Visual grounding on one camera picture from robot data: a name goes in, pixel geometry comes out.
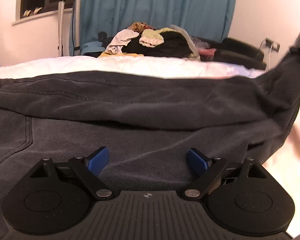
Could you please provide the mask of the black sweatpants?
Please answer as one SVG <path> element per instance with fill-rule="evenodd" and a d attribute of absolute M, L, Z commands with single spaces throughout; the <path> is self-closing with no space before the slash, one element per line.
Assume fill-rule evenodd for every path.
<path fill-rule="evenodd" d="M 300 47 L 255 78 L 0 78 L 0 239 L 286 237 L 262 164 L 300 107 Z"/>

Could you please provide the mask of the pile of clothes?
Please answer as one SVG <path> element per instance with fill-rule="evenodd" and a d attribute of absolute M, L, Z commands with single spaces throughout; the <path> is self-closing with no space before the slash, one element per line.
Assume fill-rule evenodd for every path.
<path fill-rule="evenodd" d="M 107 56 L 173 57 L 200 61 L 199 52 L 183 28 L 170 25 L 161 29 L 135 22 L 110 39 L 101 57 Z"/>

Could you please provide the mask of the clear plastic bag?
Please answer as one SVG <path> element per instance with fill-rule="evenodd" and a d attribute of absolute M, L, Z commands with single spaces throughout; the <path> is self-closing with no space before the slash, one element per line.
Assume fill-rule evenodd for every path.
<path fill-rule="evenodd" d="M 210 44 L 205 42 L 205 41 L 202 41 L 200 38 L 198 37 L 194 37 L 192 36 L 191 37 L 191 40 L 193 41 L 195 47 L 197 50 L 200 50 L 200 49 L 210 49 Z"/>

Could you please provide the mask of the large blue curtain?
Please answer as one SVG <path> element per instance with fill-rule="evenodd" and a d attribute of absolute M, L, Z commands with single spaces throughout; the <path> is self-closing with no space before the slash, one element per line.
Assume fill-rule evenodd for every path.
<path fill-rule="evenodd" d="M 177 25 L 189 35 L 222 41 L 229 34 L 236 0 L 81 0 L 81 52 L 98 48 L 100 31 L 114 36 L 134 22 L 155 28 Z"/>

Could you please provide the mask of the wall power outlet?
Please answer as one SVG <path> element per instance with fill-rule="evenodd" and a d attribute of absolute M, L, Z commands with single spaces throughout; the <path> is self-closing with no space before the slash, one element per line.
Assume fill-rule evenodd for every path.
<path fill-rule="evenodd" d="M 267 48 L 269 48 L 270 50 L 273 50 L 275 52 L 279 52 L 279 50 L 280 50 L 280 44 L 276 41 L 273 41 L 273 40 L 269 39 L 269 38 L 265 39 L 265 46 Z"/>

